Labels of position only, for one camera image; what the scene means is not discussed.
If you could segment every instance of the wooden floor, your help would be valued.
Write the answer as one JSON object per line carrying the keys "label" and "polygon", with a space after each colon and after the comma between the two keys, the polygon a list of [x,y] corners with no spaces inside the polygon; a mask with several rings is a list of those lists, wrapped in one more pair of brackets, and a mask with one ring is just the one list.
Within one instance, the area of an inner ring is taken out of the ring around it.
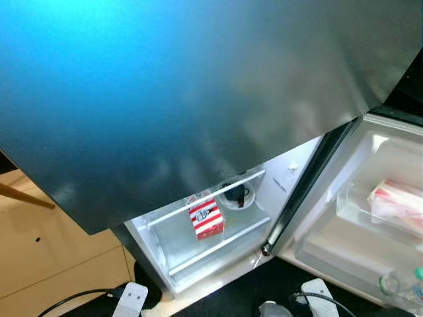
{"label": "wooden floor", "polygon": [[[51,201],[20,170],[0,183]],[[109,230],[87,235],[59,207],[46,209],[0,196],[0,316],[34,317],[80,291],[134,280],[134,259]],[[75,299],[61,314],[98,295]]]}

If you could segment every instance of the water bottle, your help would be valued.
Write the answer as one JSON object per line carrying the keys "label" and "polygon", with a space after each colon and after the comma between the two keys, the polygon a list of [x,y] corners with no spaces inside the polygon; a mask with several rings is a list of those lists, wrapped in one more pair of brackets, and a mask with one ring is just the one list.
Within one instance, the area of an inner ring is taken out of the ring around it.
{"label": "water bottle", "polygon": [[423,314],[423,267],[417,267],[414,274],[396,269],[379,279],[379,288],[384,294],[393,296],[393,302],[399,307]]}

